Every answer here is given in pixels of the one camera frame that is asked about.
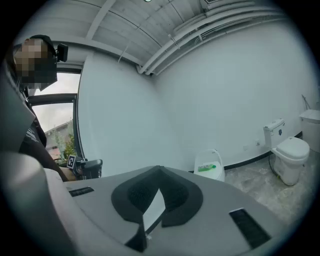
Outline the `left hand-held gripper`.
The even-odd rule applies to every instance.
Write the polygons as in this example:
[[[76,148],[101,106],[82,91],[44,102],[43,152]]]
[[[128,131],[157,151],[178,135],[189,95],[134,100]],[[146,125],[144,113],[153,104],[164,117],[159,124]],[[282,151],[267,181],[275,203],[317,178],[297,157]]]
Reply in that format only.
[[[66,167],[69,168],[76,179],[97,179],[102,176],[102,159],[88,160],[76,155],[69,155]]]

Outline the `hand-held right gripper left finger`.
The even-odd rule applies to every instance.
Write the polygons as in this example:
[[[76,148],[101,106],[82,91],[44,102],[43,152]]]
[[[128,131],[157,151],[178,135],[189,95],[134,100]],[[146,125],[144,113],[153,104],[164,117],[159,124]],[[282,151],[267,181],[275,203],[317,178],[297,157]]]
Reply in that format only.
[[[68,183],[76,205],[104,235],[135,251],[148,246],[148,234],[161,218],[161,192],[148,166],[108,177]]]

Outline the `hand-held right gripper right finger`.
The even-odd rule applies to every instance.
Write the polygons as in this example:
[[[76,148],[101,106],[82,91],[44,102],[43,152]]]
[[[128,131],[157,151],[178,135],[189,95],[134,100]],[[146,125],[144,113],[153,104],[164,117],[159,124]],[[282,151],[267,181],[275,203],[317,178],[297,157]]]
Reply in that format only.
[[[158,225],[150,235],[148,256],[266,256],[283,242],[287,225],[251,196],[226,182],[174,168],[170,171],[198,185],[203,203],[184,225]],[[268,241],[251,248],[230,216],[239,209],[244,209],[269,235]]]

